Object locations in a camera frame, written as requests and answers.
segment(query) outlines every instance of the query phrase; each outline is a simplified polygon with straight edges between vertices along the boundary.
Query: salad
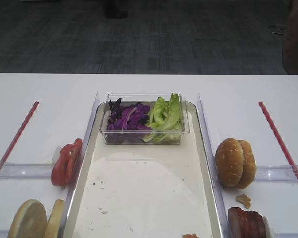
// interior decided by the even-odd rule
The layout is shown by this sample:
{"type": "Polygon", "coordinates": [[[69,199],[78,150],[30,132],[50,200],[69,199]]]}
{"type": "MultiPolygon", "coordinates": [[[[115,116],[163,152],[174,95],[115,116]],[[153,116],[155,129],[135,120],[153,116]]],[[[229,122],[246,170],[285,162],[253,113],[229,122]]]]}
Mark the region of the salad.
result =
{"type": "Polygon", "coordinates": [[[107,130],[133,130],[132,133],[107,133],[109,143],[170,143],[180,142],[180,133],[165,133],[166,130],[181,131],[182,109],[179,94],[172,93],[170,101],[158,97],[154,105],[136,103],[123,106],[121,98],[109,101],[110,115],[107,130]]]}

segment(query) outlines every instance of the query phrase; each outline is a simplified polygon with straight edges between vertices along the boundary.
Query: clear plastic container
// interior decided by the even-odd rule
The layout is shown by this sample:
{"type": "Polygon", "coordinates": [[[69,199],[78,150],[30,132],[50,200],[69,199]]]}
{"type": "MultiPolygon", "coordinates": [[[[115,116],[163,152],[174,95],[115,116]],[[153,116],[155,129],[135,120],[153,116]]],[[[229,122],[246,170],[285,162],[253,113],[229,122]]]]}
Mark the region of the clear plastic container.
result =
{"type": "Polygon", "coordinates": [[[181,143],[183,134],[190,132],[188,114],[185,99],[179,95],[179,106],[182,111],[180,117],[181,128],[178,130],[108,130],[108,119],[111,115],[109,102],[116,102],[121,98],[121,106],[142,103],[154,107],[158,97],[169,101],[171,94],[109,94],[107,96],[104,114],[101,121],[100,133],[106,144],[159,144],[159,145],[178,145],[181,143]]]}

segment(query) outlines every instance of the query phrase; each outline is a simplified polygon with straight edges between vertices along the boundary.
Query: food ingredient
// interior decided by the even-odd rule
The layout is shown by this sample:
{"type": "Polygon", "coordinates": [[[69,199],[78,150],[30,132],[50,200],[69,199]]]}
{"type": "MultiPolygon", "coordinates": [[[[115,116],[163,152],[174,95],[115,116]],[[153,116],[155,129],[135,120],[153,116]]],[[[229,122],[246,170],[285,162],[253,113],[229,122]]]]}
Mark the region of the food ingredient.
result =
{"type": "Polygon", "coordinates": [[[74,144],[67,144],[61,149],[60,157],[51,173],[51,182],[54,186],[65,186],[71,182],[82,145],[82,139],[78,138],[74,144]]]}
{"type": "Polygon", "coordinates": [[[61,220],[65,208],[65,202],[61,199],[55,201],[50,218],[46,225],[43,238],[57,238],[61,220]]]}
{"type": "Polygon", "coordinates": [[[217,148],[215,162],[219,180],[224,186],[244,189],[255,178],[254,155],[251,145],[245,140],[224,140],[217,148]]]}
{"type": "Polygon", "coordinates": [[[252,199],[250,199],[246,194],[242,194],[242,195],[236,197],[236,201],[243,204],[246,209],[250,208],[251,200],[252,199]]]}
{"type": "Polygon", "coordinates": [[[124,107],[121,105],[121,98],[116,102],[109,101],[111,115],[108,119],[108,130],[150,130],[145,126],[148,122],[150,106],[136,103],[124,107]]]}
{"type": "MultiPolygon", "coordinates": [[[[158,97],[154,108],[150,111],[148,126],[153,130],[176,130],[182,129],[182,111],[180,106],[179,94],[172,93],[170,101],[158,97]]],[[[144,142],[159,143],[161,141],[179,140],[180,134],[162,133],[150,134],[144,138],[144,142]]]]}
{"type": "Polygon", "coordinates": [[[246,212],[239,207],[231,207],[228,223],[233,238],[266,238],[264,220],[255,211],[246,212]]]}
{"type": "Polygon", "coordinates": [[[196,234],[186,234],[186,235],[183,235],[182,238],[198,238],[196,234]]]}
{"type": "Polygon", "coordinates": [[[41,238],[47,223],[43,204],[30,199],[17,210],[9,229],[8,238],[41,238]]]}

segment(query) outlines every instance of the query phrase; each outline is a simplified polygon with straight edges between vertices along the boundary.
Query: person's foot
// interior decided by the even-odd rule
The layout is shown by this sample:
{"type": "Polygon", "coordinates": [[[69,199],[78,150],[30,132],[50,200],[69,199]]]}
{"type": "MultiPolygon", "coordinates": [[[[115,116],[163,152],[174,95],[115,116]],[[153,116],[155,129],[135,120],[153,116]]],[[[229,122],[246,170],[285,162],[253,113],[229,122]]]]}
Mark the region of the person's foot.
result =
{"type": "Polygon", "coordinates": [[[105,10],[105,16],[111,19],[124,19],[128,17],[127,11],[120,11],[115,7],[108,7],[105,10]]]}

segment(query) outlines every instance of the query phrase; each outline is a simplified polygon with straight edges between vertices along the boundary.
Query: gray carpet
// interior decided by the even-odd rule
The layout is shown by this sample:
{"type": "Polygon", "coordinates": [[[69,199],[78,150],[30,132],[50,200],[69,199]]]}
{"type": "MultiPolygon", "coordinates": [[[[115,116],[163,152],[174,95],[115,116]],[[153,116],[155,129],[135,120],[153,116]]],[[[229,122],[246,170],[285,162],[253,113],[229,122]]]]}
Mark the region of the gray carpet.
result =
{"type": "Polygon", "coordinates": [[[282,0],[0,0],[0,72],[285,74],[282,0]]]}

